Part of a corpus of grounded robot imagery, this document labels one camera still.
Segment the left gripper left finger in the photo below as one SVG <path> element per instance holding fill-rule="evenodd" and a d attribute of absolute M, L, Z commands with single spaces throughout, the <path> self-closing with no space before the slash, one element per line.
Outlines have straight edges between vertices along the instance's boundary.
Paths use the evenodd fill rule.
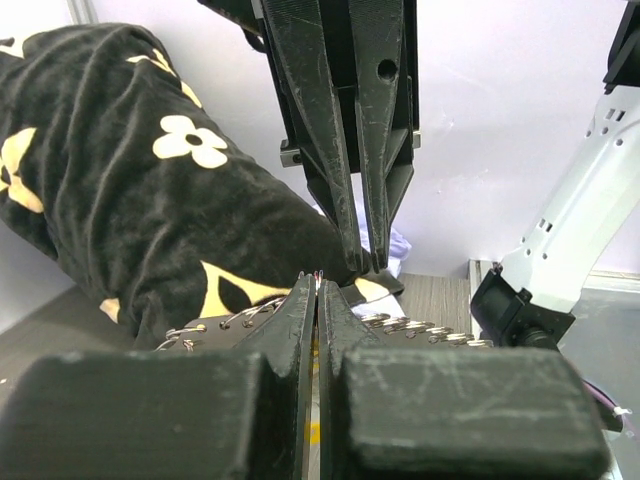
<path fill-rule="evenodd" d="M 316 302 L 312 276 L 289 313 Z M 310 335 L 281 320 L 230 349 L 41 358 L 1 415 L 5 479 L 303 479 Z"/>

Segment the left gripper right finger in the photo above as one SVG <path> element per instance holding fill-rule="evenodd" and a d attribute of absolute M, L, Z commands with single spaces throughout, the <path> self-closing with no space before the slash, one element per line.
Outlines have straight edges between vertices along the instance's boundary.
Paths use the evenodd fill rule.
<path fill-rule="evenodd" d="M 324 479 L 598 479 L 610 452 L 581 378 L 533 348 L 395 347 L 318 291 Z"/>

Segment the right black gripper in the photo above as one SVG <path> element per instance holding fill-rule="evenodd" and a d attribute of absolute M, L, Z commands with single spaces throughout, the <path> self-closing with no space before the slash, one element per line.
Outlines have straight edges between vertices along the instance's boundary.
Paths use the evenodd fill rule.
<path fill-rule="evenodd" d="M 284 166 L 340 231 L 361 269 L 349 170 L 360 172 L 372 267 L 388 266 L 391 226 L 420 146 L 414 1 L 207 1 L 268 58 L 286 137 Z"/>

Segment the blue handled key ring organizer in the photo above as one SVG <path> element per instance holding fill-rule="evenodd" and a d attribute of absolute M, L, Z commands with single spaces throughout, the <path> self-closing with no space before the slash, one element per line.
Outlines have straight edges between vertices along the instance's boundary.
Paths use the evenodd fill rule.
<path fill-rule="evenodd" d="M 456 332 L 450 327 L 437 326 L 426 320 L 413 320 L 402 314 L 395 315 L 392 309 L 398 307 L 396 301 L 389 297 L 382 299 L 383 306 L 377 305 L 365 308 L 362 313 L 355 315 L 358 322 L 366 327 L 381 330 L 386 335 L 403 334 L 408 339 L 424 337 L 430 344 L 450 344 L 455 346 L 469 346 L 489 348 L 493 345 L 490 340 L 482 340 L 471 333 Z M 304 307 L 298 313 L 285 312 L 290 304 L 287 295 L 276 295 L 256 306 L 249 307 L 239 313 L 200 318 L 190 322 L 181 329 L 170 329 L 165 334 L 165 340 L 156 348 L 166 351 L 172 347 L 180 347 L 188 352 L 197 348 L 213 349 L 232 348 L 251 333 L 267 325 L 273 326 L 281 320 L 289 326 L 293 333 L 307 333 L 310 335 L 312 349 L 317 347 L 317 303 L 313 301 L 309 307 Z"/>

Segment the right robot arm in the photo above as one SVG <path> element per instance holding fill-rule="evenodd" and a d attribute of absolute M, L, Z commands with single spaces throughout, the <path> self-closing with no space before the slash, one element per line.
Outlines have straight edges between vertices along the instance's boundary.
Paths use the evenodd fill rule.
<path fill-rule="evenodd" d="M 264 54 L 286 138 L 348 266 L 388 264 L 421 142 L 413 1 L 211 1 Z M 626 4 L 604 92 L 572 163 L 519 246 L 471 299 L 500 347 L 555 349 L 591 268 L 639 202 L 639 5 Z"/>

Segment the lavender cloth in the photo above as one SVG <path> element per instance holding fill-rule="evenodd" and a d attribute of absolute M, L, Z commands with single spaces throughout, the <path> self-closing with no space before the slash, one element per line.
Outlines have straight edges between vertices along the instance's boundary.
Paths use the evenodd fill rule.
<path fill-rule="evenodd" d="M 396 299 L 404 292 L 399 280 L 400 260 L 391 258 L 387 267 L 376 271 L 371 255 L 360 246 L 362 264 L 348 266 L 342 249 L 341 235 L 317 205 L 304 204 L 306 237 L 301 240 L 305 263 L 297 268 L 299 273 L 323 273 L 323 278 L 335 282 L 349 307 L 359 317 L 387 314 L 404 315 Z"/>

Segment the black floral blanket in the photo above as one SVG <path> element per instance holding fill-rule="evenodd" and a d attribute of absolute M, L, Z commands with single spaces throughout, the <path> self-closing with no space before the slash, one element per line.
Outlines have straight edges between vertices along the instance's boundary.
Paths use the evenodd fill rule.
<path fill-rule="evenodd" d="M 138 25 L 2 40 L 1 220 L 141 349 L 284 296 L 301 273 L 352 306 L 403 290 L 350 270 L 336 228 L 239 149 Z"/>

